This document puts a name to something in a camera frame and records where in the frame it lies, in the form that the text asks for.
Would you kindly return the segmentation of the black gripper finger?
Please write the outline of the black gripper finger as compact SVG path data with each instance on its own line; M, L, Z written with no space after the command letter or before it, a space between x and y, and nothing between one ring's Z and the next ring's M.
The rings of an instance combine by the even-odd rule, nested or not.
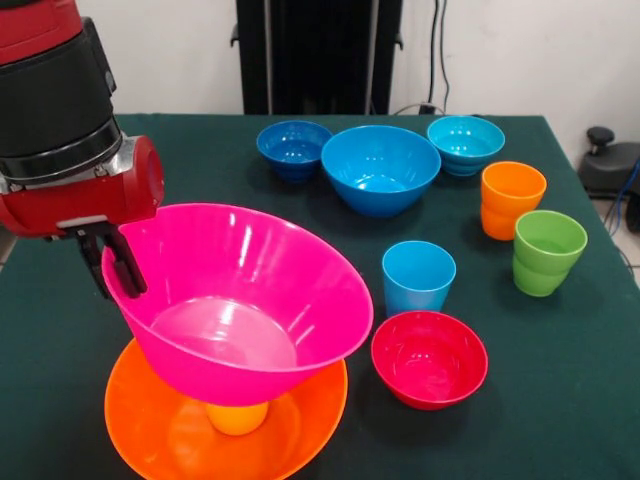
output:
M105 298L109 298L109 292L104 282L101 269L101 250L98 247L98 241L96 236L91 233L87 233L84 230L78 230L75 233L75 238L78 242L80 253L84 259L96 286Z
M121 287L128 297L138 298L147 291L147 284L126 238L117 227L107 227L102 237Z

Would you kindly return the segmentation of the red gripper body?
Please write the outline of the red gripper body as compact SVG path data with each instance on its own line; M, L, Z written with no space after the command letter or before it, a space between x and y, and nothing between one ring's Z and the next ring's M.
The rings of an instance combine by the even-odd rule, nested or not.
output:
M164 199L164 172L146 136L127 137L107 173L1 194L1 224L22 237L62 236L69 227L121 225L155 215Z

